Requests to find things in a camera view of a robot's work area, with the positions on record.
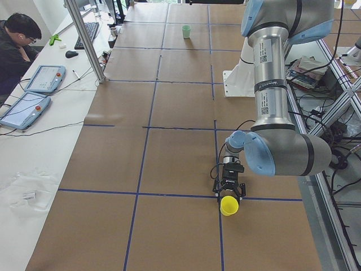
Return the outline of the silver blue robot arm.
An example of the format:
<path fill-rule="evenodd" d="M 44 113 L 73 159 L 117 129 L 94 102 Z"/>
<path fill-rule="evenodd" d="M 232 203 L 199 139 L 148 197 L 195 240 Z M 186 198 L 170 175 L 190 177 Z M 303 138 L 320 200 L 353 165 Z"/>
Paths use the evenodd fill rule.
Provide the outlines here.
<path fill-rule="evenodd" d="M 331 162 L 331 149 L 321 138 L 299 134 L 290 121 L 285 75 L 286 44 L 296 45 L 326 37 L 334 18 L 332 1 L 249 1 L 241 34 L 253 50 L 254 95 L 257 118 L 249 132 L 234 131 L 224 143 L 222 174 L 215 178 L 213 192 L 245 197 L 238 182 L 244 168 L 264 176 L 312 176 Z"/>

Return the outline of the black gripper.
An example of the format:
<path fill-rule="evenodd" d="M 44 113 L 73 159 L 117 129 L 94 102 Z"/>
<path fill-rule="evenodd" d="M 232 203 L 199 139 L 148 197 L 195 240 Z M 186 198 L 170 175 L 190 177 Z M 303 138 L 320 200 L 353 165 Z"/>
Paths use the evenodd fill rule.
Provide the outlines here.
<path fill-rule="evenodd" d="M 222 168 L 222 179 L 216 178 L 213 184 L 213 193 L 217 202 L 221 202 L 221 191 L 229 190 L 236 194 L 240 202 L 246 196 L 246 184 L 238 183 L 238 173 L 243 173 L 244 167 L 240 163 L 226 163 Z"/>

